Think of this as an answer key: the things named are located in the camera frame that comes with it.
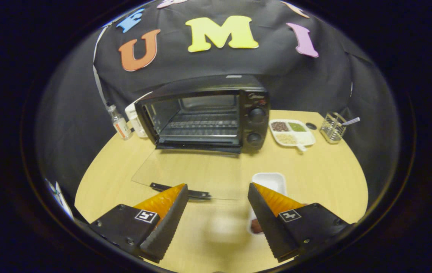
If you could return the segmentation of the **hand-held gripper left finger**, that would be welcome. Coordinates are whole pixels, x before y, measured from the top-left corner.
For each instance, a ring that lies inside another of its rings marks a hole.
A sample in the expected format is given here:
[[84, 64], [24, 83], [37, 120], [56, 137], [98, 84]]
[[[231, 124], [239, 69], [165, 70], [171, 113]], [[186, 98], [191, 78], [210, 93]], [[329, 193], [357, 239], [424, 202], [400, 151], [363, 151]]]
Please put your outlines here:
[[118, 204], [89, 224], [89, 228], [124, 252], [159, 263], [188, 200], [187, 184], [179, 184], [136, 206]]

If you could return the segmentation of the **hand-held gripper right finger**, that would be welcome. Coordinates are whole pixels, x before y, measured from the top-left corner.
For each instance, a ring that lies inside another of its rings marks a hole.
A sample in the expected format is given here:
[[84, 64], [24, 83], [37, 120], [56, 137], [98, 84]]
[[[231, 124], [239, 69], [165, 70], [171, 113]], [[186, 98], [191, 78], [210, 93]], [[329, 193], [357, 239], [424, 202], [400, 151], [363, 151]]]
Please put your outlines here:
[[254, 182], [248, 200], [279, 262], [320, 254], [353, 226], [319, 203], [302, 204]]

